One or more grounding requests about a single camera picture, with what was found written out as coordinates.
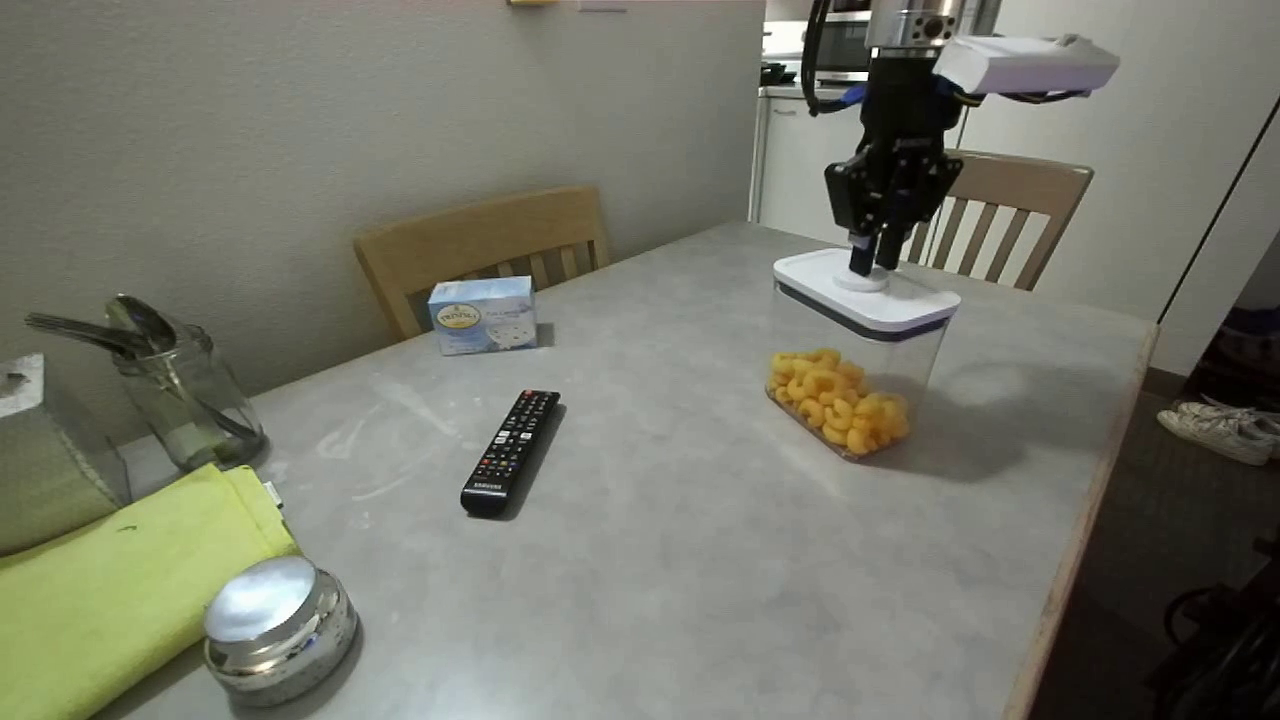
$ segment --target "gray table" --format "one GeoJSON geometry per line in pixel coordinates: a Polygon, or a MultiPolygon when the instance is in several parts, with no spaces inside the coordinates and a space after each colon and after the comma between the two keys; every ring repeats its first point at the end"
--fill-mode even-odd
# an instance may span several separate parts
{"type": "MultiPolygon", "coordinates": [[[[918,435],[849,463],[763,397],[769,264],[711,229],[540,297],[554,344],[407,339],[256,400],[304,552],[363,646],[319,714],[1025,714],[1152,322],[946,278],[918,435]],[[510,525],[462,484],[521,388],[564,422],[510,525]]],[[[124,714],[230,714],[189,657],[124,714]]]]}

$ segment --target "green cloth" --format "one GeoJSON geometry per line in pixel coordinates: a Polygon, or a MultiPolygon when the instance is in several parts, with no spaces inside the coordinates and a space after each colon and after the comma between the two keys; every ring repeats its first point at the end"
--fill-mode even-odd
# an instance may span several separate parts
{"type": "Polygon", "coordinates": [[[203,636],[209,599],[295,552],[251,467],[195,467],[99,525],[0,556],[0,714],[92,714],[203,636]]]}

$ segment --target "remote control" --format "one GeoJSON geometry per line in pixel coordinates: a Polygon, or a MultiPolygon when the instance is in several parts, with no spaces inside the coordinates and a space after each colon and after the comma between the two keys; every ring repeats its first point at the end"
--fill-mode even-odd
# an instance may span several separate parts
{"type": "Polygon", "coordinates": [[[511,517],[555,432],[560,391],[521,391],[465,484],[473,517],[511,517]]]}

